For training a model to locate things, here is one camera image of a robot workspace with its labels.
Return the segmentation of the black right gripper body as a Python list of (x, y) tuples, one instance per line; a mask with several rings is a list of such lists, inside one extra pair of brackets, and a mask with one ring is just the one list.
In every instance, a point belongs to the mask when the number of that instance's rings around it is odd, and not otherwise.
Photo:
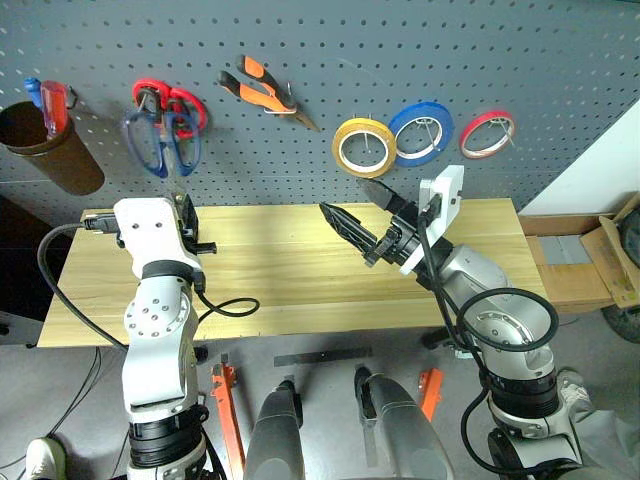
[(384, 236), (363, 254), (365, 263), (373, 266), (384, 260), (402, 268), (416, 268), (424, 259), (417, 227), (418, 207), (414, 202), (394, 200), (387, 210), (392, 214), (391, 224)]

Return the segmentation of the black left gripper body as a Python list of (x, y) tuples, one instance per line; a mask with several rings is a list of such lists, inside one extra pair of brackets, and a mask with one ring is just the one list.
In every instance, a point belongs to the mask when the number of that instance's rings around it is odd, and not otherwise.
[(173, 204), (177, 213), (177, 225), (178, 232), (180, 234), (182, 243), (187, 251), (190, 253), (216, 253), (217, 245), (215, 242), (199, 242), (199, 230), (197, 236), (185, 236), (182, 232), (182, 202), (186, 194), (174, 194), (172, 196)]

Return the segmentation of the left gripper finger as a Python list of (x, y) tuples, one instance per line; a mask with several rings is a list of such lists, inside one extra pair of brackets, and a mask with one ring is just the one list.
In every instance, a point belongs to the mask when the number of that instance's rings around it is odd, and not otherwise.
[(197, 236), (198, 230), (198, 216), (190, 196), (186, 194), (182, 202), (182, 232), (185, 236)]

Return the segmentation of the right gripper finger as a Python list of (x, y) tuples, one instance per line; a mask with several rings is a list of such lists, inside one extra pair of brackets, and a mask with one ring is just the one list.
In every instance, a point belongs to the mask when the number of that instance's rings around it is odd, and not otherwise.
[(360, 220), (343, 208), (326, 202), (321, 202), (319, 208), (331, 228), (363, 256), (371, 256), (375, 253), (377, 237), (364, 228)]
[(392, 215), (400, 214), (407, 205), (407, 201), (403, 197), (381, 181), (358, 179), (357, 184), (372, 203)]

